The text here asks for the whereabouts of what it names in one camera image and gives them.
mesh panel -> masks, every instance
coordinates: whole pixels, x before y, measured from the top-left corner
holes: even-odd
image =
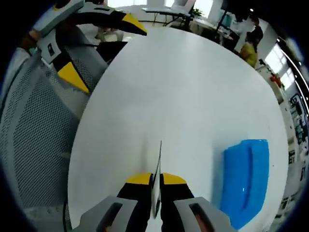
[[[93,91],[97,85],[94,76],[91,75],[90,71],[86,68],[85,65],[81,63],[79,59],[73,59],[72,61],[79,73],[82,75],[83,80],[86,82],[87,86],[91,89],[91,91]]]
[[[32,71],[32,67],[30,66],[26,73],[23,75],[23,77],[20,80],[20,84],[17,86],[15,91],[12,93],[12,97],[10,99],[10,102],[8,104],[8,108],[5,113],[1,115],[1,124],[0,124],[0,155],[1,160],[4,169],[7,168],[7,157],[8,157],[8,131],[11,126],[11,120],[12,117],[17,109],[17,105],[20,102],[23,95],[28,91],[29,89],[29,75]]]
[[[76,114],[82,114],[88,101],[40,59],[29,59],[17,75],[0,124],[4,170],[24,209],[63,204],[69,169],[63,154],[71,152]]]
[[[64,201],[70,152],[79,121],[53,92],[37,82],[14,133],[14,166],[25,208]]]

gray perforated mesh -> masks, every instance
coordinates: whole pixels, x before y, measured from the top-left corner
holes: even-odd
[[[2,161],[25,209],[63,204],[69,169],[63,154],[71,152],[79,123],[76,114],[81,115],[88,100],[40,58],[33,59],[14,80],[0,125]],[[73,97],[76,112],[66,106]]]
[[[69,40],[67,44],[70,44],[70,42],[73,44],[90,44],[88,39],[77,27],[69,35],[66,35],[66,39]],[[78,72],[83,77],[86,85],[89,87],[90,92],[92,92],[107,69],[107,63],[94,47],[67,45],[65,49]]]
[[[8,109],[6,110],[5,114],[2,114],[2,119],[0,123],[0,155],[1,161],[3,164],[4,169],[8,167],[8,131],[11,126],[12,117],[16,111],[17,104],[20,102],[21,98],[25,94],[26,91],[29,90],[29,81],[28,76],[31,73],[31,66],[26,70],[23,70],[25,74],[20,80],[20,84],[17,88],[13,91],[10,103],[8,104]]]
[[[88,68],[85,65],[83,65],[79,59],[73,59],[72,61],[75,67],[77,68],[78,72],[83,77],[83,80],[86,82],[86,85],[91,89],[91,91],[93,91],[99,79],[95,80],[94,76],[90,73]]]

black cable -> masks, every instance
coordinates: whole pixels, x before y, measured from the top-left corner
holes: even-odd
[[[63,209],[62,209],[62,224],[63,224],[63,231],[64,232],[67,232],[67,224],[66,224],[67,203],[68,203],[68,195],[66,195],[66,198],[64,199]]]

white wall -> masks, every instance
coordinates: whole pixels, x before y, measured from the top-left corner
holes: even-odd
[[[143,7],[149,7],[149,5],[138,5],[138,6],[124,6],[124,7],[117,7],[117,10],[123,10],[127,13],[132,13],[134,16],[140,20],[140,21],[154,21],[155,15],[153,13],[146,13],[142,10]],[[158,15],[155,19],[157,22],[165,22],[165,16],[164,15]],[[167,21],[169,22],[171,20],[171,16],[167,17]]]
[[[222,5],[223,0],[213,0],[213,4],[211,7],[211,11],[208,16],[208,20],[212,23],[217,23],[220,17],[220,8]],[[118,10],[123,10],[125,12],[130,12],[137,17],[140,21],[153,21],[154,14],[153,13],[146,13],[142,10],[143,7],[163,7],[165,5],[165,0],[148,0],[147,5],[134,5],[134,6],[124,6],[124,7],[117,7]],[[165,22],[164,15],[158,15],[156,18],[157,22]]]
[[[223,0],[213,0],[211,11],[207,18],[210,23],[213,23],[216,25],[216,23],[219,21],[220,9],[221,9],[222,3],[223,3]]]
[[[267,55],[270,53],[272,48],[275,46],[277,42],[278,35],[274,31],[274,29],[271,27],[271,25],[268,25],[266,30],[264,31],[264,36],[257,46],[257,52],[258,52],[258,58],[264,59],[267,57]]]

white round table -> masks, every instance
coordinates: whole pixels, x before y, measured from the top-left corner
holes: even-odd
[[[222,152],[243,139],[269,142],[269,179],[260,213],[240,231],[261,231],[279,208],[288,170],[288,144],[279,105],[247,63],[205,38],[150,28],[118,54],[82,116],[70,159],[72,227],[126,180],[161,172],[186,180],[194,196],[219,206]],[[160,231],[160,216],[147,231]]]

